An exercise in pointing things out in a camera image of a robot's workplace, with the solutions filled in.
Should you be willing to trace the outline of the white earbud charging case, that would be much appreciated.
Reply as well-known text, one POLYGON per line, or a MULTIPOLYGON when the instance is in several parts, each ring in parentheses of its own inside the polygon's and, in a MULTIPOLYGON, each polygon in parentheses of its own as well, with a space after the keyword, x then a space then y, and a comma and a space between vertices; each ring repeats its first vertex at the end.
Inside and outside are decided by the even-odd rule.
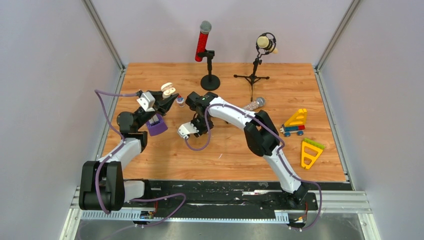
POLYGON ((162 91, 162 97, 168 98, 169 96, 171 96, 172 94, 176 92, 176 89, 174 88, 174 85, 172 82, 167 82, 161 86, 161 91, 162 91))

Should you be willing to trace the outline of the silver glitter microphone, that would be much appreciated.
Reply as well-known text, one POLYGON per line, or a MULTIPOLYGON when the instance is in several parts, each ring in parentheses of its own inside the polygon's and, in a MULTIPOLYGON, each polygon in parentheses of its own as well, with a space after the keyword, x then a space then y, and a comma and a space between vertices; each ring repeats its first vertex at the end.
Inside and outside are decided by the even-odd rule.
POLYGON ((255 100, 244 106, 243 109, 246 111, 254 111, 258 108, 263 107, 265 103, 266 101, 263 97, 257 97, 255 100))

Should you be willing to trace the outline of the blue toy car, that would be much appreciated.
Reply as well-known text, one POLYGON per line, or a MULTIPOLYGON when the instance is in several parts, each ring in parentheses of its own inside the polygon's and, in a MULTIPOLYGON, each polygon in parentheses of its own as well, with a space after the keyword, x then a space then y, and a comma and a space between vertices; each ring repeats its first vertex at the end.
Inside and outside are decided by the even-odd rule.
POLYGON ((283 133, 284 137, 290 137, 292 134, 302 136, 304 134, 305 125, 296 126, 285 126, 284 124, 280 128, 280 132, 283 133))

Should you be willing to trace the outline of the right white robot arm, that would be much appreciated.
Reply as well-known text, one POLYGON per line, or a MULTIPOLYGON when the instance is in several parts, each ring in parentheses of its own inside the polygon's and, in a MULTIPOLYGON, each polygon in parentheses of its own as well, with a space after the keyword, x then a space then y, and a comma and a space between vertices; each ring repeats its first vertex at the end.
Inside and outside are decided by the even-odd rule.
POLYGON ((178 134, 185 142, 191 135, 210 136, 212 118, 221 119, 243 130, 249 150, 267 161, 277 176, 281 189, 287 193, 286 204, 292 209, 298 209, 305 203, 308 190, 285 156, 285 143, 266 111, 242 109, 213 92, 207 92, 203 96, 192 92, 187 96, 185 104, 196 113, 195 118, 178 128, 178 134))

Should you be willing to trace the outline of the beige condenser microphone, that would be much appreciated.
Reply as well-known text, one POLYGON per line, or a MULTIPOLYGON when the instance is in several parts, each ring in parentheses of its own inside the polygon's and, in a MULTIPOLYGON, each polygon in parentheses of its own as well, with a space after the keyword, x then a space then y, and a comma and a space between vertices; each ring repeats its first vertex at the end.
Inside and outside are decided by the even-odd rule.
POLYGON ((270 32, 262 33, 256 40, 256 50, 259 56, 277 54, 277 39, 270 32))

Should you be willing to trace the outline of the black tripod mic stand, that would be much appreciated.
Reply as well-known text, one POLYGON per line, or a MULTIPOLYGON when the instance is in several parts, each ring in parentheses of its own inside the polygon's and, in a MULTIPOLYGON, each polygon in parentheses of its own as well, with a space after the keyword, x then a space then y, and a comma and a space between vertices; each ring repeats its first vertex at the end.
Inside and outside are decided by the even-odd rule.
POLYGON ((262 53, 258 53, 258 55, 256 56, 255 60, 253 61, 253 68, 252 68, 252 73, 250 75, 238 75, 238 74, 234 74, 233 77, 234 78, 244 78, 250 85, 250 101, 253 101, 253 93, 254 93, 254 84, 257 83, 259 80, 265 79, 265 80, 269 80, 270 77, 269 76, 257 76, 257 70, 259 65, 262 64, 262 53))

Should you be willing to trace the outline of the yellow plastic triangle toy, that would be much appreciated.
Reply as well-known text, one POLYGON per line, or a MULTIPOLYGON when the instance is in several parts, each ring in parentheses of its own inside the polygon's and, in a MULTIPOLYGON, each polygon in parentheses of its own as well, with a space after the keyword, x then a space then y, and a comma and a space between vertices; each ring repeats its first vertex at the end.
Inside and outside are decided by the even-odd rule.
POLYGON ((316 160, 323 153, 324 149, 319 149, 313 145, 310 145, 302 140, 301 142, 301 156, 300 165, 302 168, 309 170, 316 160))

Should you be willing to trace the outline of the purple metronome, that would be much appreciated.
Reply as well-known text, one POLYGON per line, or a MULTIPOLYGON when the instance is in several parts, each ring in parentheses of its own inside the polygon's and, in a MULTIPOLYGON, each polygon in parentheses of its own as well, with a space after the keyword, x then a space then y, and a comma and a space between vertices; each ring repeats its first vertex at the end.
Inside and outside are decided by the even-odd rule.
POLYGON ((150 136, 157 136, 168 130, 163 117, 160 114, 155 114, 147 123, 147 130, 150 136))

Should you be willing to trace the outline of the green brick on triangle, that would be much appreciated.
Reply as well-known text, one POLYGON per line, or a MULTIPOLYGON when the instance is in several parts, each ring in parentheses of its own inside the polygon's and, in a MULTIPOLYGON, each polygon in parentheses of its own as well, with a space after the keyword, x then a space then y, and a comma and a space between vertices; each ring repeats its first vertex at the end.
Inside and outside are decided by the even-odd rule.
POLYGON ((307 144, 310 144, 310 145, 312 145, 312 146, 314 146, 314 147, 316 147, 316 148, 322 149, 322 150, 324 150, 324 149, 326 148, 326 146, 325 146, 325 145, 323 145, 323 144, 321 144, 321 143, 319 143, 319 142, 316 142, 316 141, 314 141, 314 140, 311 140, 311 139, 309 139, 309 138, 306 138, 306 137, 303 139, 303 141, 304 141, 305 143, 307 143, 307 144))

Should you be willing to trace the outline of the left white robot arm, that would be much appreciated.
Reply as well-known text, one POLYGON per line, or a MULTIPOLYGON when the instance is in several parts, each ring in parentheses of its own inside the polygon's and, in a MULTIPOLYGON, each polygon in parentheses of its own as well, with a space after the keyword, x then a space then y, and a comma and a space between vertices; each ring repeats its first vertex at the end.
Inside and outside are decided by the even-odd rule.
POLYGON ((134 112, 123 111, 117 118, 118 129, 114 129, 121 140, 119 144, 98 160, 86 161, 82 167, 78 204, 82 210, 102 210, 109 214, 119 211, 124 203, 135 200, 140 206, 149 206, 153 193, 147 189, 147 180, 125 180, 124 168, 143 152, 148 143, 148 133, 140 131, 156 115, 165 116, 178 93, 173 90, 138 91, 130 93, 136 97, 139 107, 134 112))

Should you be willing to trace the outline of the red glitter microphone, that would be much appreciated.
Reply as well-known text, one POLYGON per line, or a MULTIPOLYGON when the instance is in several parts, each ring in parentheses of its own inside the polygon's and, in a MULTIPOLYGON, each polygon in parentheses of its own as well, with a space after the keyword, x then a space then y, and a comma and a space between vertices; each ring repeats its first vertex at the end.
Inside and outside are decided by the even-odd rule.
POLYGON ((199 54, 206 51, 207 40, 211 30, 212 30, 212 24, 209 21, 204 20, 201 22, 199 38, 198 38, 198 43, 197 43, 195 58, 194 58, 196 62, 201 62, 203 59, 202 57, 199 56, 199 54))

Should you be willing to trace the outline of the small clown figurine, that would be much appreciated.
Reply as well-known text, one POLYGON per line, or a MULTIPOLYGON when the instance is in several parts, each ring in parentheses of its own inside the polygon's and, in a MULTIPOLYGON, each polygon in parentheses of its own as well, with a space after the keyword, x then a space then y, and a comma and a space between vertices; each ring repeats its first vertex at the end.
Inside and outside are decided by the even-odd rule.
POLYGON ((178 95, 176 98, 176 103, 179 107, 183 108, 185 106, 185 100, 181 95, 178 95))

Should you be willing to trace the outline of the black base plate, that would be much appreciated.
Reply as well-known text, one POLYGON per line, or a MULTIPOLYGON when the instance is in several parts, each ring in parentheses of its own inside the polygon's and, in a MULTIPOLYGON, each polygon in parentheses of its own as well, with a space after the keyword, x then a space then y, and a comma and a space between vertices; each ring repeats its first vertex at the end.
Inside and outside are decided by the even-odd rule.
POLYGON ((270 219, 275 210, 305 213, 322 209, 318 186, 302 183, 299 194, 281 189, 279 182, 147 180, 142 197, 105 206, 154 208, 154 217, 206 219, 270 219))

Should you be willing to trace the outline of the yellow stacking toy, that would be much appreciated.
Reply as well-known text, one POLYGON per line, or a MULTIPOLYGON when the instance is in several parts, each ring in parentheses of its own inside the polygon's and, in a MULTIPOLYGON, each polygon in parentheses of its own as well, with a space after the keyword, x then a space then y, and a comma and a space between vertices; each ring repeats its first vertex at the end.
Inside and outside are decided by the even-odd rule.
POLYGON ((286 128, 305 125, 307 116, 308 116, 307 109, 300 108, 283 125, 286 128))

